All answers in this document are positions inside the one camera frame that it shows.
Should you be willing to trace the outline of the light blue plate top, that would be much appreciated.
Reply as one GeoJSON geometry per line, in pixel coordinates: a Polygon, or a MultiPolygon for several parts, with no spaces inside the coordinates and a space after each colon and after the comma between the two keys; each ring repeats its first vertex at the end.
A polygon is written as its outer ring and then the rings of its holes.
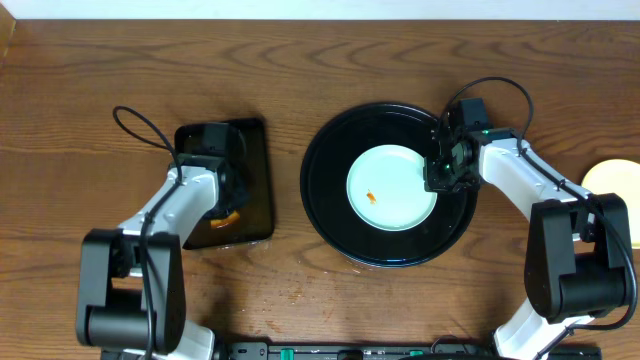
{"type": "Polygon", "coordinates": [[[363,152],[351,165],[346,193],[354,212],[383,231],[405,231],[424,222],[437,203],[425,190],[424,158],[400,145],[380,145],[363,152]]]}

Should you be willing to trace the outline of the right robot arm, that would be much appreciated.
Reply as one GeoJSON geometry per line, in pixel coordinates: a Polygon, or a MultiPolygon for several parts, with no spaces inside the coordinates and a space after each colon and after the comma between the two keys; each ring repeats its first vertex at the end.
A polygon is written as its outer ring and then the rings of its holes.
{"type": "Polygon", "coordinates": [[[498,188],[529,222],[527,298],[493,335],[507,359],[545,359],[576,330],[626,325],[638,305],[625,202],[595,195],[545,163],[512,129],[476,122],[438,125],[438,155],[426,161],[436,193],[498,188]]]}

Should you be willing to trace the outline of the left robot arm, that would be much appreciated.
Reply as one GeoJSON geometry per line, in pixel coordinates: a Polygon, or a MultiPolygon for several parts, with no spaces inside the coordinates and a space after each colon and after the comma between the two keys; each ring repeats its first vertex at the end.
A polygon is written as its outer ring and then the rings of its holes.
{"type": "Polygon", "coordinates": [[[181,154],[152,199],[81,246],[76,335],[85,346],[140,359],[211,359],[212,330],[186,318],[181,251],[220,211],[237,170],[222,157],[181,154]]]}

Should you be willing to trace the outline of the green orange sponge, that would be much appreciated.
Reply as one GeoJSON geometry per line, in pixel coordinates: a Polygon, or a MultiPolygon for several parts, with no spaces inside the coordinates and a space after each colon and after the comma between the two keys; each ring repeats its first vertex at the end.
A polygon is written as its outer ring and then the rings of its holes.
{"type": "Polygon", "coordinates": [[[220,229],[233,225],[240,219],[240,215],[237,211],[233,211],[225,218],[212,219],[210,221],[210,227],[212,229],[220,229]]]}

